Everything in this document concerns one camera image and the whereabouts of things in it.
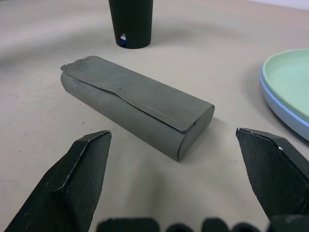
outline beige table surface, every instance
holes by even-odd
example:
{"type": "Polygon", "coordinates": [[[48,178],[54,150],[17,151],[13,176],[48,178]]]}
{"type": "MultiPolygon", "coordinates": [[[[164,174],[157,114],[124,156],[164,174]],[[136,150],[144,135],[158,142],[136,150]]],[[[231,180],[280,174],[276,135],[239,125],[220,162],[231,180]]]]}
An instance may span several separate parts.
{"type": "Polygon", "coordinates": [[[162,229],[205,217],[230,226],[268,219],[244,166],[237,127],[308,144],[261,95],[269,56],[308,47],[309,12],[244,0],[154,0],[150,46],[114,41],[106,0],[0,1],[0,231],[42,175],[85,134],[112,131],[90,231],[106,217],[154,217],[162,229]],[[64,91],[60,66],[97,55],[215,105],[209,127],[176,163],[64,91]]]}

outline green plate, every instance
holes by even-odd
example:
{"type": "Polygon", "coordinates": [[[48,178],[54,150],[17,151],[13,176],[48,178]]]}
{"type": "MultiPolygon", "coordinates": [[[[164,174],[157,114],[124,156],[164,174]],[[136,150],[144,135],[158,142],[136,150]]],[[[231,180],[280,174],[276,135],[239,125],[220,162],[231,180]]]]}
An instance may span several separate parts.
{"type": "Polygon", "coordinates": [[[263,65],[263,76],[275,97],[309,122],[309,49],[270,57],[263,65]]]}

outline stitching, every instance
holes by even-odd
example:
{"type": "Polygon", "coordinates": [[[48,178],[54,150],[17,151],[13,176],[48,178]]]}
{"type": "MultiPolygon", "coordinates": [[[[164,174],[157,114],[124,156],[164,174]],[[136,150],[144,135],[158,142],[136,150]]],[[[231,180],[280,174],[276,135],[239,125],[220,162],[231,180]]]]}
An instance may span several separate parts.
{"type": "Polygon", "coordinates": [[[153,108],[150,108],[150,107],[149,107],[149,106],[147,106],[147,105],[144,105],[143,103],[140,103],[140,102],[138,102],[138,101],[134,100],[133,98],[130,98],[130,97],[128,97],[128,96],[126,96],[126,97],[127,97],[127,98],[129,98],[130,100],[134,101],[134,102],[137,102],[138,104],[141,104],[142,106],[147,107],[148,109],[151,109],[151,110],[153,110],[153,111],[155,111],[155,112],[157,112],[157,113],[159,113],[159,114],[161,114],[161,115],[163,115],[163,116],[167,117],[167,118],[170,118],[170,119],[172,119],[172,120],[174,120],[174,121],[177,121],[177,120],[173,119],[172,117],[169,117],[169,116],[167,116],[167,115],[165,115],[165,114],[163,114],[163,113],[161,113],[161,112],[159,112],[159,111],[156,111],[156,110],[155,110],[155,109],[153,109],[153,108]]]}

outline black cylinder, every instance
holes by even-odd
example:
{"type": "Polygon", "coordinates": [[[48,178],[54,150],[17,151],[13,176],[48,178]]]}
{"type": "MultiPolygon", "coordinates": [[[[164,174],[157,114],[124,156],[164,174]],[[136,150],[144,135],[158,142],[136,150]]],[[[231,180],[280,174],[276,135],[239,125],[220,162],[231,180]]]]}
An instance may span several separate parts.
{"type": "Polygon", "coordinates": [[[153,0],[109,0],[116,43],[136,49],[151,41],[153,0]]]}

